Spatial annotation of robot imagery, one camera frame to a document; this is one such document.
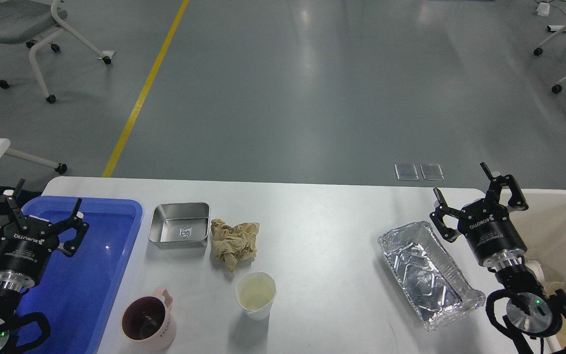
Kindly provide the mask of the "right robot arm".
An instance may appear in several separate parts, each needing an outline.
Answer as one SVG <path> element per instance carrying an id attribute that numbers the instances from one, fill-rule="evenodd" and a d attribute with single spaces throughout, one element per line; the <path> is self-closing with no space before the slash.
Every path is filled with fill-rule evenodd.
<path id="1" fill-rule="evenodd" d="M 537 276 L 526 266 L 526 243 L 510 219 L 513 211 L 529 206 L 513 175 L 494 175 L 480 164 L 489 180 L 485 196 L 459 209 L 447 204 L 439 188 L 430 219 L 447 242 L 464 236 L 479 266 L 494 273 L 502 285 L 486 298 L 485 312 L 490 324 L 509 338 L 519 354 L 530 354 L 526 338 L 555 336 L 566 321 L 566 292 L 557 289 L 547 295 Z M 560 350 L 566 354 L 566 347 Z"/>

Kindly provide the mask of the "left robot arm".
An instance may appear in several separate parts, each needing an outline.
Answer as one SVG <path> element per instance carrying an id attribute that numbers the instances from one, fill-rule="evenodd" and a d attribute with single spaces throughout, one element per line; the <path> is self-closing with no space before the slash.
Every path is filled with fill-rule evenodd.
<path id="1" fill-rule="evenodd" d="M 0 194 L 0 354 L 22 354 L 42 345 L 50 324 L 42 312 L 18 315 L 29 289 L 40 284 L 54 251 L 75 255 L 88 231 L 77 199 L 71 215 L 50 222 L 24 215 L 18 206 L 21 179 L 13 190 Z"/>

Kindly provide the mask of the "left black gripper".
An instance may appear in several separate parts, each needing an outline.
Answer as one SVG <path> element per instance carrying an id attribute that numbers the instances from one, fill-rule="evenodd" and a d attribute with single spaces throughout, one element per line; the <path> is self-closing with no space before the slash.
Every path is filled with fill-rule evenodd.
<path id="1" fill-rule="evenodd" d="M 68 258 L 78 251 L 89 224 L 79 212 L 82 199 L 77 199 L 70 217 L 52 224 L 46 219 L 29 219 L 18 206 L 18 197 L 25 184 L 21 179 L 14 190 L 0 194 L 0 289 L 21 292 L 40 284 L 50 256 L 58 249 Z M 76 235 L 60 242 L 58 236 L 69 229 Z"/>

